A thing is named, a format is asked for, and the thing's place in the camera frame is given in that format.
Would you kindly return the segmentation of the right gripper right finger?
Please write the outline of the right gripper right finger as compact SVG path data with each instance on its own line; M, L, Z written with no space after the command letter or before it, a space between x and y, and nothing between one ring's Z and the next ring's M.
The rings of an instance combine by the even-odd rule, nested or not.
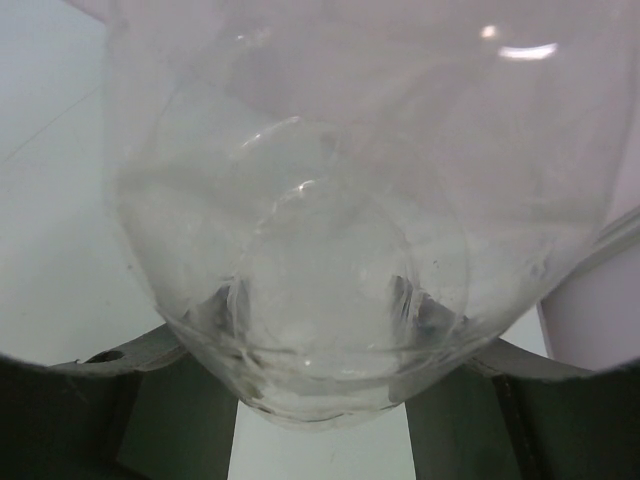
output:
M434 385L393 384L419 479L636 479L639 362L602 371L498 340Z

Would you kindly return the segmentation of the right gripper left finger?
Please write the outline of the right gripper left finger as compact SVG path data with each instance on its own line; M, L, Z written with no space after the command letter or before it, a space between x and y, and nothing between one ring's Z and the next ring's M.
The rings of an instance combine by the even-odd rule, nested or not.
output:
M1 358L4 479L225 479L236 398L167 327L54 366Z

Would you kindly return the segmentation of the clear plastic bottle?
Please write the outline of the clear plastic bottle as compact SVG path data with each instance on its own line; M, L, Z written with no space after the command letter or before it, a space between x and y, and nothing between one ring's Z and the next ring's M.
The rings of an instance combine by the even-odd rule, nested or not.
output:
M180 342L312 429L411 398L585 256L635 1L112 1L106 198Z

